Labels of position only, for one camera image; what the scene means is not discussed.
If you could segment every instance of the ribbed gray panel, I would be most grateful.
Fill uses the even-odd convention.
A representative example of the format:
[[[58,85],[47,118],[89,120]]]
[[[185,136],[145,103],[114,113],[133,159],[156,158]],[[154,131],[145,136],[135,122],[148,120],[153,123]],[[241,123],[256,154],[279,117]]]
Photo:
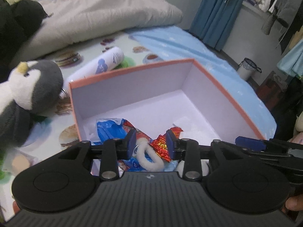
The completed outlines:
[[[198,183],[176,172],[124,173],[101,183],[81,206],[58,214],[22,210],[7,227],[288,227],[294,223],[282,212],[244,215],[213,202]]]

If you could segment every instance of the penguin beak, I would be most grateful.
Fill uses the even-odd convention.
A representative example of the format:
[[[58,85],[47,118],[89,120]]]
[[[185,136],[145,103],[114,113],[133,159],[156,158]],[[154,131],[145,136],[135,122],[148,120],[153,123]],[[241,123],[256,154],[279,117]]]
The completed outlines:
[[[25,74],[28,71],[28,65],[26,62],[20,62],[17,66],[17,71],[21,74]]]

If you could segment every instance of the blue print on bottle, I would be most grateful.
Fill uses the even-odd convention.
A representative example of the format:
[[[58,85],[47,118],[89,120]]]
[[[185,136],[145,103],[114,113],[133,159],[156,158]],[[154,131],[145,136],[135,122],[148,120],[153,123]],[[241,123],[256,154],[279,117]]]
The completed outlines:
[[[96,74],[107,71],[107,64],[104,59],[98,60],[98,68],[96,70]]]

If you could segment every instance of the white bottle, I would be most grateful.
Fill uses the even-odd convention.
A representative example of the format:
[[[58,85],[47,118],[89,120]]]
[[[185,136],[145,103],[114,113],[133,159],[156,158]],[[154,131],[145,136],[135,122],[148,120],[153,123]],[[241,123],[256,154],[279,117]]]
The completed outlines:
[[[114,47],[104,54],[94,58],[85,66],[75,71],[71,76],[64,80],[63,87],[59,97],[61,99],[69,97],[69,83],[75,80],[86,78],[95,74],[113,70],[124,60],[123,51]]]

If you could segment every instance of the trash can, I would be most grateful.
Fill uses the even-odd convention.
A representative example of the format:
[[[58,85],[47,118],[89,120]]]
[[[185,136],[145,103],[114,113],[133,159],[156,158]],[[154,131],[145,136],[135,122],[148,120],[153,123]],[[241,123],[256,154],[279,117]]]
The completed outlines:
[[[238,68],[238,74],[240,76],[240,78],[242,78],[243,80],[247,81],[249,79],[249,77],[255,72],[262,72],[260,67],[257,67],[257,65],[250,60],[249,58],[245,58],[239,65]]]

